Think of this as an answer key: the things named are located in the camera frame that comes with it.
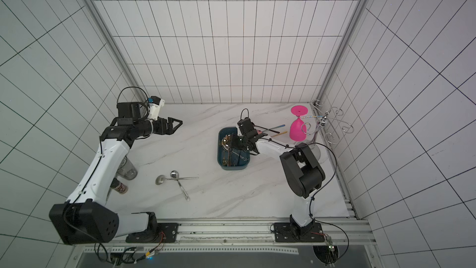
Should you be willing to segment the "teal storage box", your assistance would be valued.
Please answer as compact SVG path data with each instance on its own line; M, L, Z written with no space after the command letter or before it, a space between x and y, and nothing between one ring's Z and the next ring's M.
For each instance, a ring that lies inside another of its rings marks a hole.
M237 135L238 130L236 127L225 127L219 131L217 162L225 171L240 171L245 169L250 163L250 153L248 151L236 148L227 151L222 145L222 141L226 136L235 137Z

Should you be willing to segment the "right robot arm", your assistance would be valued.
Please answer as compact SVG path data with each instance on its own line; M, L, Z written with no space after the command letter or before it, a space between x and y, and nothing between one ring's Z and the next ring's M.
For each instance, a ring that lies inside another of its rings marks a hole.
M320 223L314 221L312 194L317 193L326 174L315 154L305 143L295 146L276 141L265 132L258 132L246 117L238 121L238 134L226 135L221 146L226 151L241 150L266 155L279 160L291 191L295 195L290 220L273 223L271 233L279 243L323 243L326 235Z

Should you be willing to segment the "gold ornate-handle spoon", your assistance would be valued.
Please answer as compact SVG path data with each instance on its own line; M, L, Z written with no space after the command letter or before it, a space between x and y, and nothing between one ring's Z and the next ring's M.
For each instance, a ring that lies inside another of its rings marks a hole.
M222 147L222 165L225 166L225 167L228 167L228 140L226 137L224 137L222 140L221 140L221 147Z

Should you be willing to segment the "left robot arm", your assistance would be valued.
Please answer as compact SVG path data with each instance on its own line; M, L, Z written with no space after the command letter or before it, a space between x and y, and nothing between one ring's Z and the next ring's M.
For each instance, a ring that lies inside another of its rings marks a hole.
M115 118L99 137L99 146L78 187L66 202L54 204L49 212L62 242L67 245L108 243L116 237L153 243L160 237L152 212L119 215L106 207L110 186L119 166L135 140L172 135L183 122L174 118Z

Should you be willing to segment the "rose gold spoon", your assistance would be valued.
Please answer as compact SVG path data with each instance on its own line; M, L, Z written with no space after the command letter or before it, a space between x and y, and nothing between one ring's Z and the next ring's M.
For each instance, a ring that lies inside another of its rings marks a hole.
M233 158L232 153L231 153L233 150L235 150L235 149L228 145L228 156L229 156L229 158L228 158L228 165L229 166L228 167L234 166L233 165L234 158Z

